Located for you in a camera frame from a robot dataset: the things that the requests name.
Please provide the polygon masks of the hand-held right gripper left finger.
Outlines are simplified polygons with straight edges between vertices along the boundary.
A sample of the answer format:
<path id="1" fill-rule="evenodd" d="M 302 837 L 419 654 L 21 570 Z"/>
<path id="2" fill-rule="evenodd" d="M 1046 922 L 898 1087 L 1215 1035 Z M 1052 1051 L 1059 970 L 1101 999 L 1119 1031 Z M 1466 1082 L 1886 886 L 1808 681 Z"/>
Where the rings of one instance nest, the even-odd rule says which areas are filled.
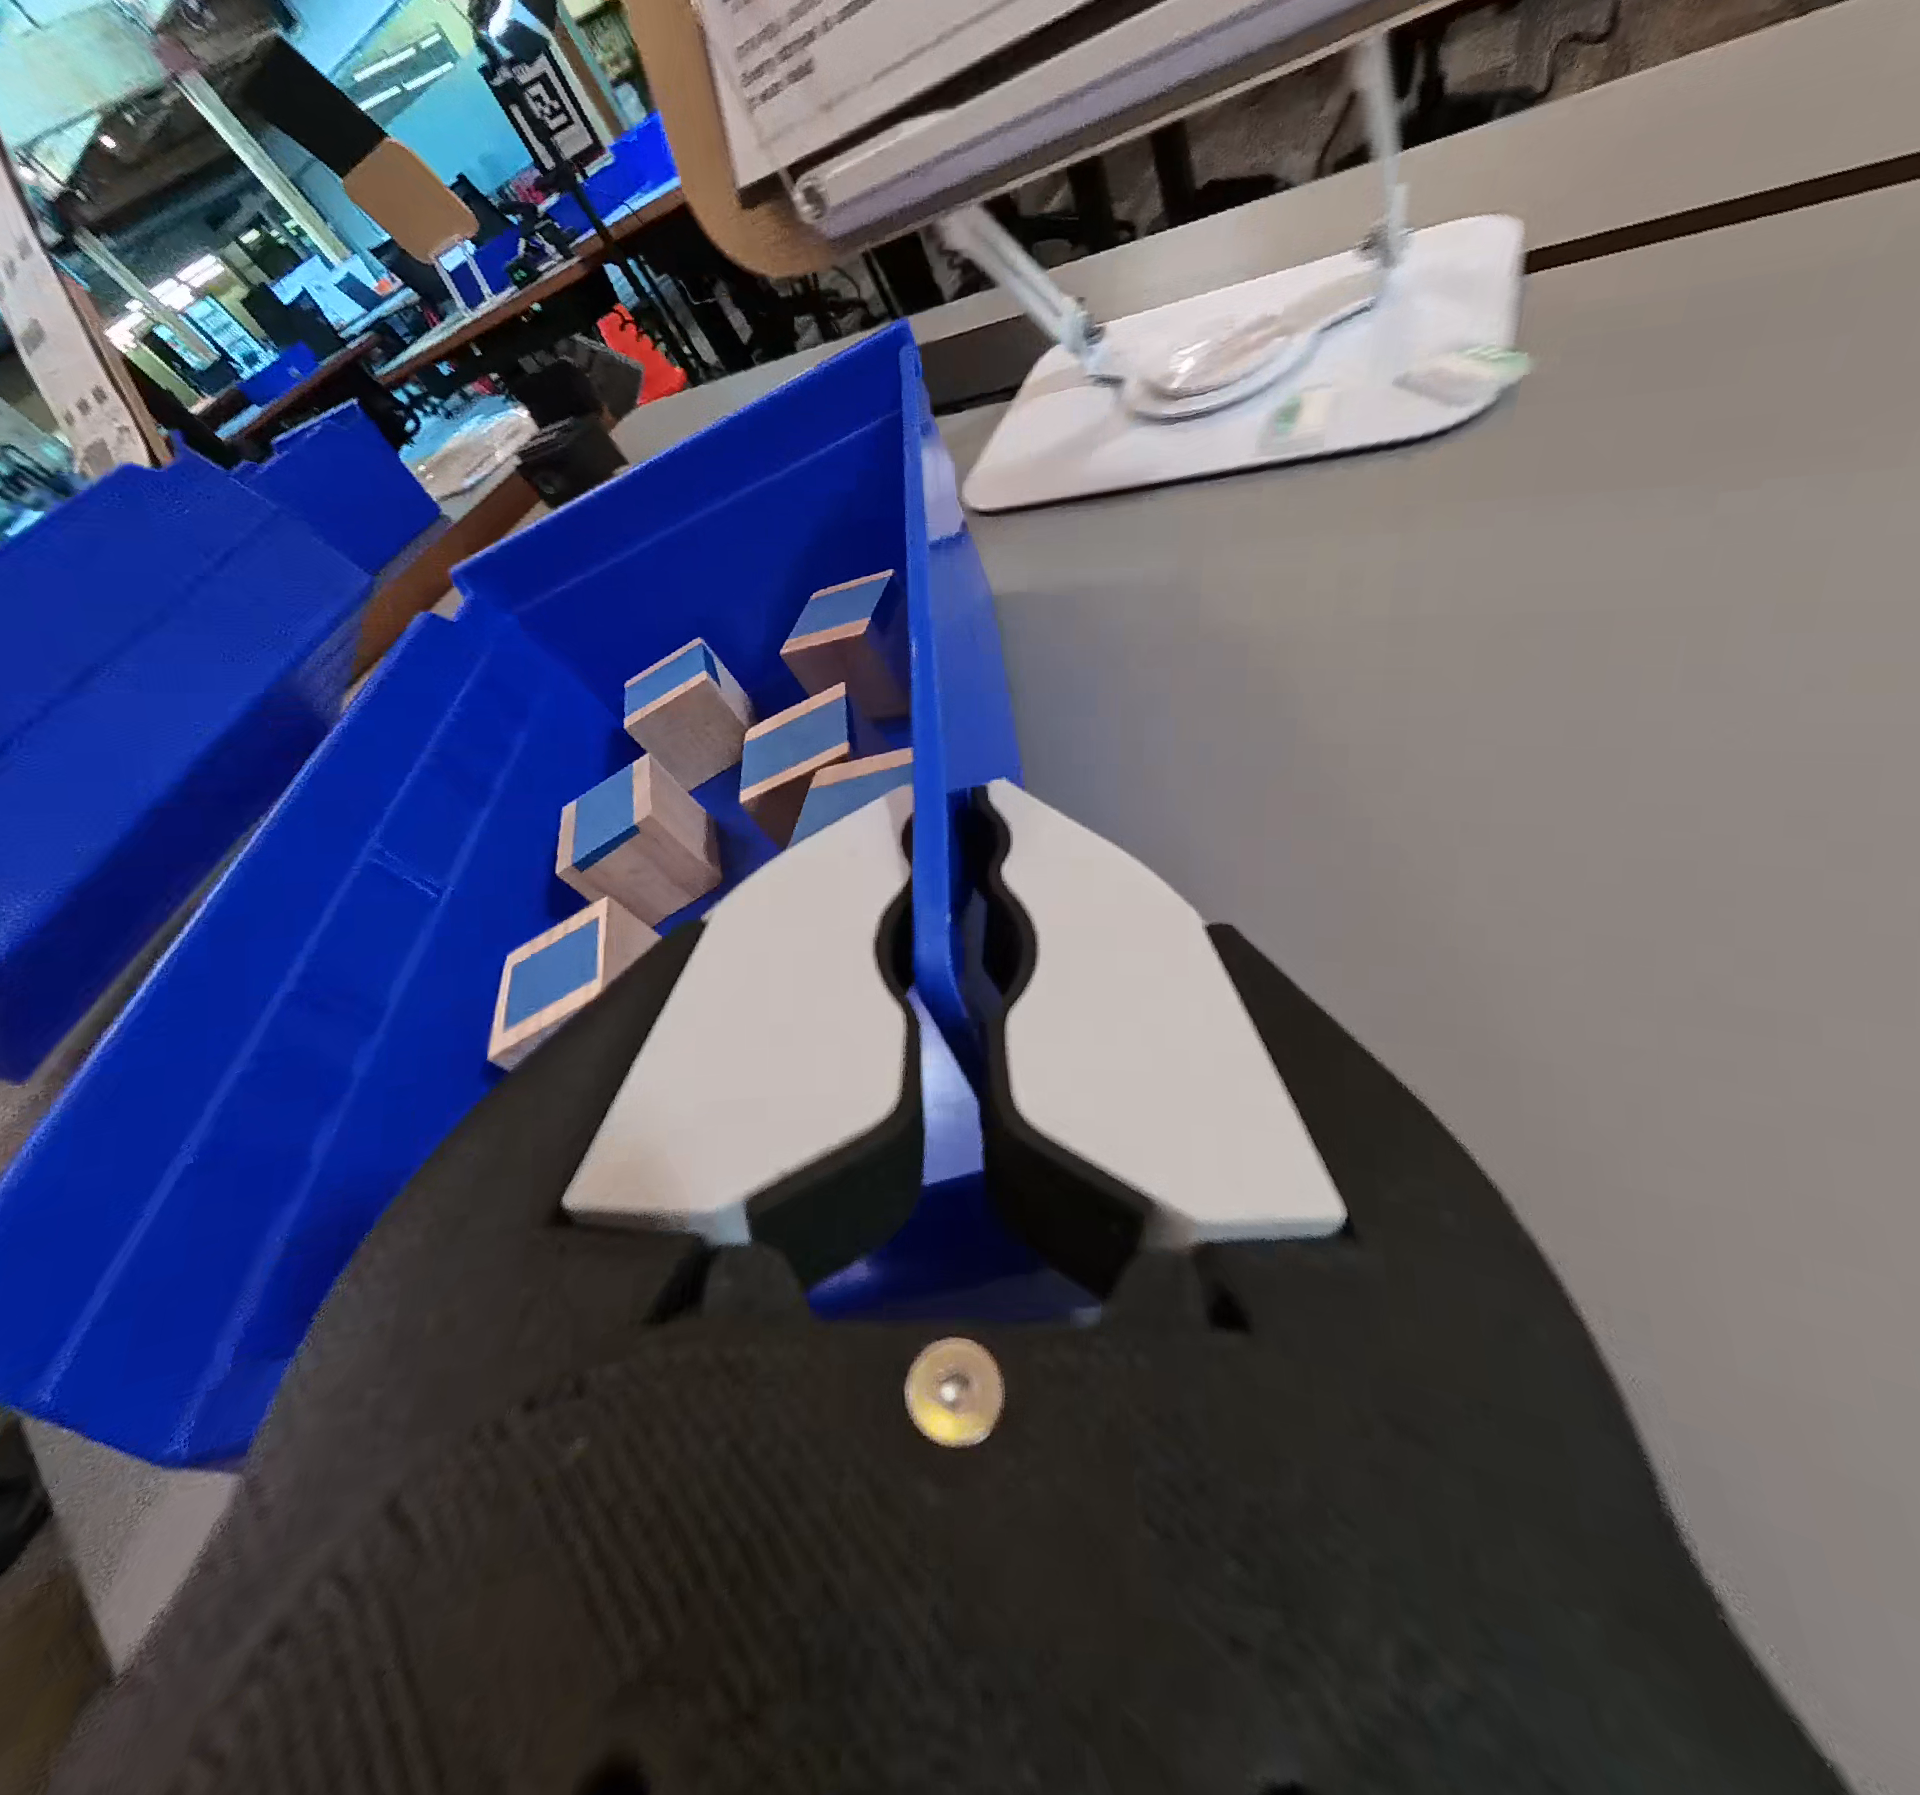
<path id="1" fill-rule="evenodd" d="M 706 922 L 564 1188 L 589 1229 L 766 1246 L 806 1286 L 921 1194 L 908 784 L 745 876 Z"/>

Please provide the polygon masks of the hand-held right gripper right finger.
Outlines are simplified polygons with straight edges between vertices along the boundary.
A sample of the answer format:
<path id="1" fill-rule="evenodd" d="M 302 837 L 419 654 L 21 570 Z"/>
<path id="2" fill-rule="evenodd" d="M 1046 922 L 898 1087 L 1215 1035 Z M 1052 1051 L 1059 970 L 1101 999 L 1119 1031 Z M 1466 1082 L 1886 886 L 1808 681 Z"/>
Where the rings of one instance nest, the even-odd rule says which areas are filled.
<path id="1" fill-rule="evenodd" d="M 1107 1299 L 1140 1253 L 1322 1240 L 1348 1202 L 1202 913 L 1013 781 L 979 792 L 985 1172 Z"/>

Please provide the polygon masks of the group of wooden blocks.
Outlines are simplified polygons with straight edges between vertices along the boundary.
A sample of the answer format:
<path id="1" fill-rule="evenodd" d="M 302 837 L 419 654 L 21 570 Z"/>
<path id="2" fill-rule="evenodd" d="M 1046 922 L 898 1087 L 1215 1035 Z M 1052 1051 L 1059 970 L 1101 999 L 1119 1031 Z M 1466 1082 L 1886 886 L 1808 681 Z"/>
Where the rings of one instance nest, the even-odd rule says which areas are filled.
<path id="1" fill-rule="evenodd" d="M 906 576 L 817 586 L 778 658 L 801 692 L 779 711 L 761 711 L 706 635 L 624 681 L 637 759 L 559 810 L 553 876 L 582 909 L 506 951 L 489 1026 L 499 1070 L 589 1009 L 662 942 L 665 922 L 720 892 L 727 822 L 712 798 L 723 781 L 745 830 L 775 847 L 873 803 L 910 814 Z"/>

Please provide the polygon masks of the blue plastic bin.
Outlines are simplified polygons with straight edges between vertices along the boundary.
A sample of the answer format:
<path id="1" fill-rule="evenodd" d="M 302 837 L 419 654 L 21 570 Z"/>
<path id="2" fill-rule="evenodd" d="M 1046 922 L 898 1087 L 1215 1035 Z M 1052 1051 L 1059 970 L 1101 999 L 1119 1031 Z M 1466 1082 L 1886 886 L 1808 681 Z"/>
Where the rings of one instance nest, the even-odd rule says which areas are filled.
<path id="1" fill-rule="evenodd" d="M 1021 781 L 993 593 L 906 322 L 471 556 L 2 1174 L 2 1408 L 231 1467 L 394 1194 L 492 1091 L 492 995 L 564 909 L 567 798 L 624 681 L 703 635 L 797 701 L 806 598 L 906 582 L 915 784 L 947 792 L 915 979 L 959 1051 L 972 789 Z"/>
<path id="2" fill-rule="evenodd" d="M 21 1082 L 294 781 L 440 524 L 341 404 L 265 463 L 123 463 L 2 547 L 2 1079 Z"/>

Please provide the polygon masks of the grey desk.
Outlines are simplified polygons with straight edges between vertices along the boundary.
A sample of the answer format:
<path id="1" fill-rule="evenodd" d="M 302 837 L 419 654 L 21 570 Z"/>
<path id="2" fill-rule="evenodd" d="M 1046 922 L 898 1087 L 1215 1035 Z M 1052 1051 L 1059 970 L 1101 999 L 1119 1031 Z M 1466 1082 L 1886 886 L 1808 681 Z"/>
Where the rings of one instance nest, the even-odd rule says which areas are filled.
<path id="1" fill-rule="evenodd" d="M 1000 1222 L 915 775 L 901 1231 L 570 1222 L 789 847 L 723 781 L 53 1788 L 1916 1790 L 1916 189 L 1602 242 L 1453 436 L 965 510 L 1013 784 L 1202 913 L 1348 1229 L 1099 1299 Z"/>

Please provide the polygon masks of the wooden-top desk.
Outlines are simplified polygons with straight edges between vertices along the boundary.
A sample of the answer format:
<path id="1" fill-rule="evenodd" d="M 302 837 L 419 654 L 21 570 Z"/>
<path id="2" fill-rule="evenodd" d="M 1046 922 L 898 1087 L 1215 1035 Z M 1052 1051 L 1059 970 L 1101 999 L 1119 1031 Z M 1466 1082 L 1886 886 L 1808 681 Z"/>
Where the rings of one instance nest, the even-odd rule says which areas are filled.
<path id="1" fill-rule="evenodd" d="M 577 253 L 530 283 L 484 295 L 475 311 L 459 311 L 433 326 L 418 341 L 394 348 L 389 360 L 377 360 L 384 351 L 384 326 L 377 326 L 268 404 L 224 419 L 218 431 L 249 459 L 264 459 L 265 448 L 291 438 L 294 429 L 332 410 L 357 408 L 400 454 L 419 431 L 419 413 L 404 396 L 407 387 L 459 391 L 475 380 L 514 373 L 564 337 L 596 332 L 618 300 L 615 269 L 624 272 L 639 303 L 657 303 L 639 264 L 639 245 L 651 226 L 684 213 L 679 183 L 642 192 L 612 213 L 603 230 L 582 233 Z"/>

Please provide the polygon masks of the white metal document stand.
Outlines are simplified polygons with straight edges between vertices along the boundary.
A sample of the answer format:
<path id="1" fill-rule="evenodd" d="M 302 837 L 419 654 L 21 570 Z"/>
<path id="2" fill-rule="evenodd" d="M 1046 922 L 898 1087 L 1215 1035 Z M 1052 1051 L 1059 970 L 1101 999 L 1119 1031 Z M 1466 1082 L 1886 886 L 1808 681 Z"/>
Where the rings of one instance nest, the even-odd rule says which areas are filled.
<path id="1" fill-rule="evenodd" d="M 827 237 L 926 209 L 941 242 L 985 272 L 1049 341 L 979 450 L 965 502 L 1030 510 L 1188 484 L 1315 454 L 1361 454 L 1448 436 L 1522 368 L 1522 226 L 1473 215 L 1412 229 L 1403 119 L 1383 23 L 1344 39 L 1348 83 L 1378 169 L 1378 219 L 1358 248 L 1238 284 L 1097 319 L 960 194 L 1025 156 L 1065 156 L 1101 122 L 1196 104 L 1247 78 L 1296 35 L 1378 0 L 1083 0 L 1036 27 L 1036 55 L 988 55 L 985 83 L 949 78 L 931 110 L 888 112 L 789 183 Z"/>

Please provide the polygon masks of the small blue bin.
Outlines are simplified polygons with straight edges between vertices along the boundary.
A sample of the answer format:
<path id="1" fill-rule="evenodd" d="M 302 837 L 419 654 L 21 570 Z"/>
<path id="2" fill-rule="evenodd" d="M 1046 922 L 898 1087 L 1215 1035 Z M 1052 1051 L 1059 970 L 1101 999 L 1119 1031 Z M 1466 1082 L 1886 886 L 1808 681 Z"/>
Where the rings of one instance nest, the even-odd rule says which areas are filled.
<path id="1" fill-rule="evenodd" d="M 633 201 L 651 201 L 679 183 L 678 158 L 657 112 L 649 112 L 637 129 L 615 138 L 589 173 L 582 189 L 598 213 L 612 213 Z"/>

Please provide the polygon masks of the tan cardboard sheet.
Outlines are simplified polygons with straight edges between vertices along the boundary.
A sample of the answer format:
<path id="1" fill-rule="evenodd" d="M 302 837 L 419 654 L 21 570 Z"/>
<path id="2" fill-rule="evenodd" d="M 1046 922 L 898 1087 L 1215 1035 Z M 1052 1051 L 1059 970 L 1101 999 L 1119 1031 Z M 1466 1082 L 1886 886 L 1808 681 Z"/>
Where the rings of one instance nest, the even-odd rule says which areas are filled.
<path id="1" fill-rule="evenodd" d="M 436 264 L 478 230 L 471 204 L 393 134 L 365 151 L 341 183 L 351 204 L 413 261 Z"/>

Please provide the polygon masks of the white standing poster board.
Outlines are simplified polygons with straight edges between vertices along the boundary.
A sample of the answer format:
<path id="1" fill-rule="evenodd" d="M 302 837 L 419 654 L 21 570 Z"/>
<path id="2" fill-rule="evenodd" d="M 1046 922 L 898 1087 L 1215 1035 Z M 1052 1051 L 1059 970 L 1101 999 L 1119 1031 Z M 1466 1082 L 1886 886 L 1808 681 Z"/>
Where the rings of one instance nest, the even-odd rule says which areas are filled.
<path id="1" fill-rule="evenodd" d="M 83 480 L 172 459 L 83 288 L 58 269 L 40 237 L 8 151 L 2 151 L 2 322 Z"/>

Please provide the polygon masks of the framed tag sign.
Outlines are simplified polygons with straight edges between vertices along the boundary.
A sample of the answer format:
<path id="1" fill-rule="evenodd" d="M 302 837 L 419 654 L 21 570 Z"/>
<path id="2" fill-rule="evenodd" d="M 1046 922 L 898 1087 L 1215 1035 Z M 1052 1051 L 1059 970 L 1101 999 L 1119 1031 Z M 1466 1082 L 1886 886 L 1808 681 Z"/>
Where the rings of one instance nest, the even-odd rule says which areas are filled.
<path id="1" fill-rule="evenodd" d="M 475 55 L 492 101 L 541 175 L 585 177 L 609 162 L 609 143 L 552 48 L 537 58 L 506 58 L 489 48 L 475 48 Z"/>

